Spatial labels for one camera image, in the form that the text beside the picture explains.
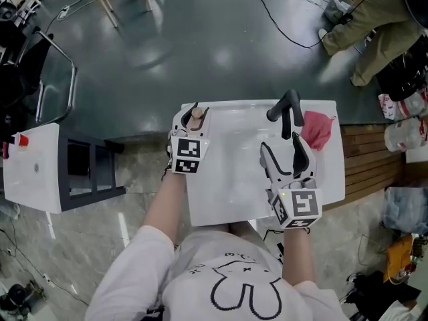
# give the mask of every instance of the green floor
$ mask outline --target green floor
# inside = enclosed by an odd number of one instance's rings
[[[31,24],[45,29],[74,1],[42,0]],[[182,103],[280,98],[290,88],[304,99],[335,100],[341,124],[385,122],[376,80],[350,85],[359,56],[353,47],[332,59],[321,45],[298,47],[259,0],[151,1],[153,12],[142,0],[110,0],[118,29],[98,2],[52,24],[49,32],[78,67],[75,108],[64,125],[98,138],[166,132]],[[279,26],[303,44],[331,27],[306,1],[265,1]],[[46,121],[64,110],[70,79],[53,50],[42,78]]]

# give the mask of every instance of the black handle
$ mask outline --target black handle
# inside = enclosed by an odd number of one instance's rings
[[[305,125],[305,122],[302,115],[302,109],[300,108],[300,95],[293,89],[289,90],[287,93],[289,94],[288,101],[290,101],[293,108],[294,125],[302,127]]]
[[[292,136],[292,120],[290,116],[290,108],[282,110],[282,133],[281,137],[285,140],[290,139]]]
[[[266,116],[269,121],[276,121],[282,116],[282,133],[284,139],[290,139],[292,136],[292,125],[290,108],[293,109],[294,125],[302,127],[304,119],[302,109],[300,108],[300,95],[294,89],[287,90],[282,99],[268,110]]]

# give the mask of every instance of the gray floor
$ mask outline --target gray floor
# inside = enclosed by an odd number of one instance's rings
[[[160,177],[167,158],[162,145],[129,146],[118,159],[116,176],[125,184],[128,193],[61,215],[47,215],[27,207],[13,224],[19,248],[33,265],[55,283],[80,299],[89,302],[106,270],[140,227],[146,210],[160,185]],[[390,231],[381,229],[383,192],[325,212],[312,227],[314,262],[321,288],[332,288],[338,297],[345,295],[346,277],[357,271],[373,270],[385,264],[385,256],[377,254],[391,239]],[[272,219],[256,222],[263,236],[267,228],[275,227]],[[9,220],[0,223],[10,237],[13,228]],[[179,241],[191,231],[189,210],[184,206],[179,227]],[[381,243],[368,242],[363,236]],[[269,235],[267,246],[275,253],[281,236]],[[0,233],[0,248],[13,249]],[[47,286],[43,279],[17,255],[24,268],[46,288],[47,304],[58,320],[81,321],[85,305],[67,293]],[[17,261],[0,252],[1,278],[15,278],[25,283],[31,275],[23,271]],[[345,305],[347,315],[355,312],[353,305]]]
[[[76,0],[42,0],[31,21],[45,29]],[[312,45],[330,28],[322,10],[301,0],[265,0],[293,39]],[[330,59],[321,45],[300,48],[274,27],[259,0],[110,0],[119,28],[93,3],[50,30],[78,66],[75,110],[64,124],[98,138],[166,132],[182,103],[280,98],[335,100],[341,124],[385,122],[376,80],[354,88],[358,52]],[[43,70],[43,120],[66,105],[67,63],[51,50]]]

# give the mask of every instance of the yellow object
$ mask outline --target yellow object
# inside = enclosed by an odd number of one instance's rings
[[[406,235],[387,248],[388,264],[383,275],[383,282],[395,277],[401,269],[411,264],[413,238]]]

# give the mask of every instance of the shoe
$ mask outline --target shoe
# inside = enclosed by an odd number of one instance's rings
[[[357,79],[357,82],[358,83],[355,83],[355,74],[354,75],[352,75],[352,77],[350,77],[349,78],[349,81],[350,81],[350,83],[354,86],[354,87],[365,87],[365,86],[367,86],[367,83],[361,83],[361,81],[362,80],[359,80],[358,78],[356,78]]]
[[[320,29],[318,31],[318,37],[320,38],[320,40],[323,40],[327,33],[328,32],[325,29]]]

